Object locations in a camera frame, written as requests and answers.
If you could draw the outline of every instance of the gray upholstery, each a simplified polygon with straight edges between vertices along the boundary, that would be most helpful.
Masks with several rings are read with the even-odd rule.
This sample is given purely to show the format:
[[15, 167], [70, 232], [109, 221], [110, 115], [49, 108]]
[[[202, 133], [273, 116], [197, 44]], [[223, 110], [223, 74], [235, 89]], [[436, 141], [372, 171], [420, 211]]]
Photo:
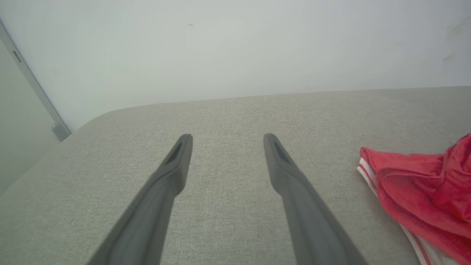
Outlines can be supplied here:
[[262, 138], [274, 133], [370, 264], [418, 264], [356, 171], [361, 146], [440, 153], [471, 131], [467, 87], [168, 103], [101, 115], [0, 197], [0, 264], [84, 264], [178, 137], [194, 150], [161, 264], [295, 264]]

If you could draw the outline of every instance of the red and white fabric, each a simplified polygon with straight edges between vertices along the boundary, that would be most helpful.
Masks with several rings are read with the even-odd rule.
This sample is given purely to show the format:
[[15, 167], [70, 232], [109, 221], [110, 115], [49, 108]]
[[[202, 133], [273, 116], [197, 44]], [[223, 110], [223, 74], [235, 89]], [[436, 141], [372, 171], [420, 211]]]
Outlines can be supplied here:
[[471, 265], [471, 134], [444, 154], [362, 147], [357, 170], [401, 226], [421, 265]]

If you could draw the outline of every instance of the red towel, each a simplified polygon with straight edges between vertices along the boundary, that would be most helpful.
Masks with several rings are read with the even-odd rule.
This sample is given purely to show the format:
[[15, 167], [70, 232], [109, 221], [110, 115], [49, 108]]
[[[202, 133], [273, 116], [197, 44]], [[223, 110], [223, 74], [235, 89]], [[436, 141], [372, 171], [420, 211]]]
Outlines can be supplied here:
[[470, 153], [471, 134], [439, 155], [360, 151], [388, 214], [463, 265], [471, 265]]

